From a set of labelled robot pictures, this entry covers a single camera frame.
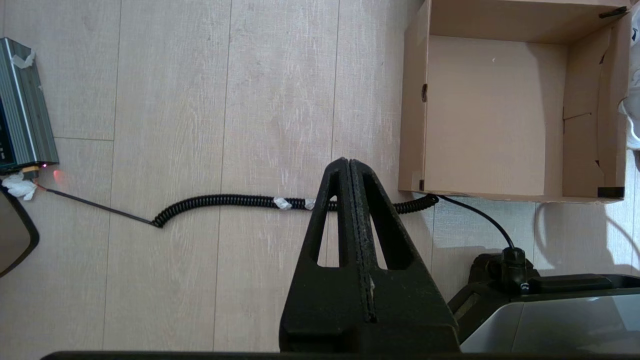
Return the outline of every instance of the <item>power inverter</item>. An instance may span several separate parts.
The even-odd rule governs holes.
[[[0,39],[0,175],[58,163],[34,52],[9,38]]]

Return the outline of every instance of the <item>black object edge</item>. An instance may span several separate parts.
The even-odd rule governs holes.
[[[29,246],[27,249],[4,271],[0,272],[0,277],[5,276],[8,272],[13,270],[16,266],[18,266],[36,246],[40,242],[40,234],[38,233],[38,229],[36,229],[35,225],[31,221],[31,217],[27,214],[27,211],[24,210],[18,199],[16,199],[13,195],[9,194],[3,186],[0,186],[0,192],[2,192],[2,196],[6,197],[7,201],[13,206],[13,209],[22,220],[22,223],[27,228],[27,232],[29,233],[29,237],[31,241],[29,242]]]
[[[625,187],[624,186],[598,187],[598,197],[607,197],[610,199],[624,199]]]
[[[612,17],[612,16],[618,16],[618,15],[622,15],[627,13],[627,7],[626,6],[621,6],[613,11],[610,12],[605,12],[605,13],[601,13],[598,14],[598,17],[601,19],[606,19],[608,17]]]

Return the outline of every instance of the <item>black cable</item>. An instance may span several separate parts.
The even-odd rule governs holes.
[[[127,217],[127,218],[133,219],[133,220],[135,220],[135,221],[143,222],[143,223],[148,224],[148,225],[153,225],[153,224],[151,223],[151,221],[149,221],[149,220],[147,220],[147,219],[143,219],[143,218],[141,218],[141,217],[137,217],[136,215],[131,215],[131,214],[125,213],[125,212],[120,211],[120,210],[116,210],[116,209],[109,208],[109,207],[107,207],[107,206],[103,206],[103,205],[100,205],[100,204],[96,204],[95,202],[92,202],[92,201],[89,201],[89,200],[80,199],[79,197],[75,197],[75,196],[73,196],[73,195],[69,195],[69,194],[67,194],[67,193],[59,192],[59,191],[57,191],[57,190],[47,189],[47,188],[45,188],[44,186],[40,186],[40,185],[38,185],[38,187],[39,187],[39,188],[41,188],[41,189],[43,189],[43,190],[45,190],[46,192],[54,193],[54,194],[56,194],[56,195],[60,195],[60,196],[62,196],[62,197],[66,197],[66,198],[68,198],[68,199],[72,199],[72,200],[75,200],[75,201],[79,201],[79,202],[82,202],[83,204],[87,204],[87,205],[95,206],[96,208],[106,210],[106,211],[108,211],[108,212],[110,212],[110,213],[114,213],[114,214],[122,215],[123,217]]]
[[[512,248],[512,249],[515,248],[515,246],[513,246],[513,241],[509,237],[509,234],[507,234],[507,232],[504,230],[504,228],[502,228],[502,226],[500,226],[500,224],[498,224],[498,222],[495,221],[492,217],[490,217],[489,215],[483,213],[482,211],[474,208],[471,205],[467,205],[467,204],[465,204],[463,202],[460,202],[460,201],[457,201],[457,200],[454,200],[454,199],[450,199],[450,198],[448,198],[448,197],[446,197],[444,195],[438,195],[438,196],[442,200],[446,200],[446,201],[450,202],[451,204],[455,204],[455,205],[461,206],[461,207],[463,207],[463,208],[465,208],[467,210],[471,210],[474,213],[476,213],[476,214],[482,216],[483,218],[487,219],[487,221],[489,221],[491,224],[493,224],[493,226],[495,226],[498,229],[498,231],[500,231],[500,233],[504,236],[504,239],[507,240],[507,244],[509,244],[509,247]]]
[[[189,199],[185,199],[182,201],[178,201],[175,204],[172,204],[160,211],[160,214],[156,215],[153,220],[147,220],[141,217],[137,217],[135,215],[125,213],[120,210],[112,209],[107,206],[103,206],[100,204],[96,204],[95,202],[81,199],[79,197],[75,197],[73,195],[69,195],[67,193],[59,192],[57,190],[47,189],[44,186],[38,185],[39,188],[43,189],[46,192],[54,193],[56,195],[66,197],[68,199],[72,199],[75,201],[82,202],[83,204],[95,206],[96,208],[106,210],[108,212],[122,215],[123,217],[130,218],[135,221],[143,222],[148,225],[152,225],[155,227],[162,228],[169,220],[173,219],[177,215],[184,213],[186,211],[202,208],[206,206],[223,206],[223,205],[233,205],[233,206],[251,206],[256,208],[269,208],[269,209],[277,209],[278,206],[273,202],[273,197],[269,196],[261,196],[261,195],[237,195],[237,194],[220,194],[220,195],[203,195],[198,197],[192,197]],[[422,211],[424,209],[430,208],[438,203],[438,197],[442,200],[446,200],[452,204],[461,206],[462,208],[473,211],[474,213],[482,216],[487,219],[493,226],[495,226],[498,231],[504,236],[504,239],[509,244],[510,248],[515,248],[513,245],[513,241],[509,237],[509,234],[489,215],[483,213],[482,211],[474,208],[471,205],[464,204],[460,201],[450,199],[444,195],[433,195],[427,194],[419,199],[399,202],[394,204],[394,208],[396,209],[398,214],[409,214],[418,211]],[[291,204],[291,208],[295,210],[308,210],[305,207],[305,199],[297,198],[297,197],[289,197],[285,198],[285,200]],[[336,201],[330,201],[328,209],[329,211],[336,211],[338,207],[338,203]]]

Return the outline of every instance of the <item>wooden floor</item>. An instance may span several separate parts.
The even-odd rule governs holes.
[[[209,193],[313,197],[340,156],[368,163],[392,200],[406,200],[394,190],[403,33],[419,6],[0,0],[0,28],[37,52],[61,160],[43,184],[152,218]],[[637,174],[629,153],[626,200],[609,206],[465,201],[544,274],[637,274]],[[309,213],[207,208],[160,230],[46,193],[25,207],[41,240],[0,279],[0,359],[278,350]],[[476,255],[505,246],[446,203],[402,219],[447,299]],[[321,262],[333,265],[335,219],[327,229]]]

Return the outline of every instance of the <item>open cardboard box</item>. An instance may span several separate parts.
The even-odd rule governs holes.
[[[426,0],[404,35],[399,189],[624,197],[627,0]]]

